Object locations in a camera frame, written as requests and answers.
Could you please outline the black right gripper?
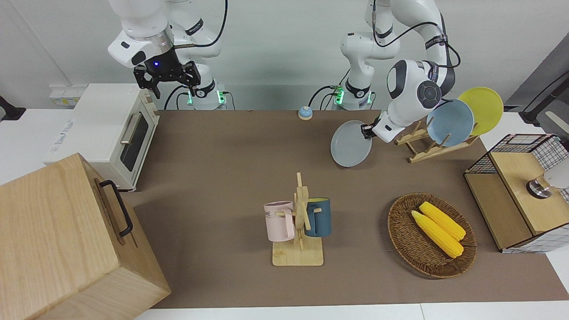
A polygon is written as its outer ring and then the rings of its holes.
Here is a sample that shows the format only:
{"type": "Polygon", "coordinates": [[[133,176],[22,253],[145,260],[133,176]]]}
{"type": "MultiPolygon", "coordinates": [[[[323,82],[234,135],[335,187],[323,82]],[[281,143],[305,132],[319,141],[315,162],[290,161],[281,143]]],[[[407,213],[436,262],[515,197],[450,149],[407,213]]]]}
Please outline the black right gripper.
{"type": "Polygon", "coordinates": [[[133,74],[140,89],[147,89],[160,99],[159,82],[179,82],[191,89],[201,85],[201,74],[194,61],[186,64],[186,74],[174,48],[144,61],[144,66],[135,66],[133,74]]]}

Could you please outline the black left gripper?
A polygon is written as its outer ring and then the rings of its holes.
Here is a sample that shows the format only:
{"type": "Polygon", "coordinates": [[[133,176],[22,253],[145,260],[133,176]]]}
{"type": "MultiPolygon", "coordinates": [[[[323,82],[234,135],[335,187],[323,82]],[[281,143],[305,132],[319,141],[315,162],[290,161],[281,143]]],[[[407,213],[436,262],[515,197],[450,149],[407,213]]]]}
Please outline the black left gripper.
{"type": "Polygon", "coordinates": [[[388,136],[388,116],[379,115],[370,125],[361,125],[361,133],[364,139],[371,140],[374,136],[388,136]]]}

